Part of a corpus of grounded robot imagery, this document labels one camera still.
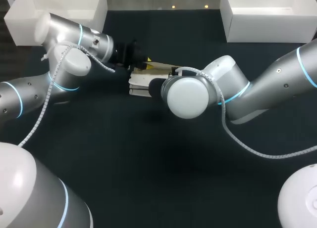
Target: silver arm segment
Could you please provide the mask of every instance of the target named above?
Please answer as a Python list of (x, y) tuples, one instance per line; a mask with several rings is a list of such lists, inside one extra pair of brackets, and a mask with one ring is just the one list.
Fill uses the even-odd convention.
[(107, 62), (113, 53), (112, 37), (48, 12), (37, 22), (35, 41), (46, 51), (57, 43), (68, 41), (83, 46), (101, 62)]
[[(113, 53), (113, 40), (110, 36), (50, 13), (40, 17), (35, 40), (48, 52), (50, 71), (40, 76), (0, 83), (0, 122), (19, 118), (43, 105), (58, 61), (66, 49), (60, 43), (80, 45), (101, 62), (108, 61)], [(71, 49), (58, 71), (50, 101), (69, 101), (90, 68), (91, 62), (87, 55), (79, 49)]]
[[(43, 105), (52, 75), (65, 49), (66, 46), (54, 48), (49, 57), (49, 72), (0, 83), (0, 121), (19, 118)], [(90, 68), (91, 62), (88, 56), (76, 48), (71, 49), (58, 71), (50, 102), (69, 101), (79, 89)]]
[[(215, 60), (203, 72), (211, 76), (221, 89), (226, 100), (227, 118), (232, 123), (242, 124), (296, 95), (317, 88), (317, 40), (276, 60), (252, 82), (248, 81), (230, 56)], [(177, 116), (194, 118), (206, 109), (205, 106), (193, 109), (193, 105), (197, 104), (195, 100), (202, 95), (204, 88), (209, 93), (206, 106), (221, 104), (218, 89), (210, 83), (206, 86), (206, 82), (203, 82), (205, 87), (192, 95), (185, 92), (189, 88), (186, 85), (183, 88), (179, 85), (175, 87), (175, 83), (183, 78), (176, 76), (173, 80), (168, 79), (161, 88), (163, 100)], [(190, 78), (202, 81), (201, 76)], [(183, 95), (182, 92), (174, 92), (179, 89), (182, 89)]]

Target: white joint cap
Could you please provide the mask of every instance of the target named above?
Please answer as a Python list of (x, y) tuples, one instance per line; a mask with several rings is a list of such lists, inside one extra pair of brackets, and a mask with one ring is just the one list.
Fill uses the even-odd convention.
[[(54, 49), (54, 56), (57, 61), (60, 60), (62, 53), (68, 48), (67, 46), (57, 45)], [(74, 76), (86, 76), (91, 68), (89, 57), (77, 48), (72, 48), (65, 57), (62, 67), (68, 73)]]
[(209, 93), (205, 85), (195, 78), (176, 81), (169, 89), (167, 104), (177, 117), (192, 119), (201, 115), (208, 106)]
[(7, 227), (29, 200), (36, 179), (33, 156), (0, 142), (0, 227)]
[(317, 227), (317, 164), (300, 169), (285, 182), (278, 215), (283, 228)]
[(34, 39), (38, 44), (43, 44), (50, 29), (51, 14), (44, 12), (35, 25)]

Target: small object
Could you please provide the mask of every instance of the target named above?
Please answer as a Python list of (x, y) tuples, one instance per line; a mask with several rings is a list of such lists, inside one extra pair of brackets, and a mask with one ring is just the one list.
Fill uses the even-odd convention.
[(94, 43), (94, 45), (97, 45), (97, 44), (99, 43), (99, 40), (98, 40), (98, 39), (95, 39), (95, 40), (93, 41), (93, 43)]

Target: yellow object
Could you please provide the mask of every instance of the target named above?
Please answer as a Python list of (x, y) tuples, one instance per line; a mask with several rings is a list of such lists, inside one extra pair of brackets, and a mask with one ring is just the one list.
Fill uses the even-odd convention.
[(151, 65), (147, 64), (146, 70), (150, 70), (150, 69), (152, 69), (152, 68), (154, 68), (154, 66), (151, 66)]

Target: blue led ring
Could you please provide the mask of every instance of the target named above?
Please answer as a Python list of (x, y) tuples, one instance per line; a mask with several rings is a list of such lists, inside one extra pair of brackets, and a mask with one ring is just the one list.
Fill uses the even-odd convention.
[(300, 54), (299, 54), (299, 49), (300, 49), (300, 48), (301, 48), (301, 47), (297, 48), (297, 50), (296, 50), (298, 62), (299, 62), (299, 64), (301, 65), (301, 68), (302, 68), (302, 70), (303, 70), (303, 72), (304, 72), (304, 74), (305, 74), (307, 80), (308, 80), (314, 87), (317, 88), (317, 85), (316, 85), (315, 82), (310, 78), (310, 76), (308, 75), (308, 73), (307, 73), (307, 71), (306, 71), (306, 69), (305, 69), (305, 67), (304, 67), (304, 65), (303, 65), (303, 63), (302, 63), (302, 59), (301, 59), (301, 56), (300, 56)]
[(20, 101), (20, 114), (19, 114), (19, 116), (17, 116), (16, 118), (19, 118), (19, 117), (22, 115), (22, 113), (23, 113), (23, 103), (22, 103), (22, 99), (21, 99), (21, 96), (20, 96), (18, 90), (16, 89), (16, 87), (14, 87), (14, 86), (13, 86), (12, 84), (10, 84), (9, 82), (1, 82), (1, 83), (5, 83), (5, 84), (11, 86), (12, 89), (14, 89), (14, 91), (15, 91), (16, 94), (18, 95), (18, 98), (19, 98), (19, 101)]

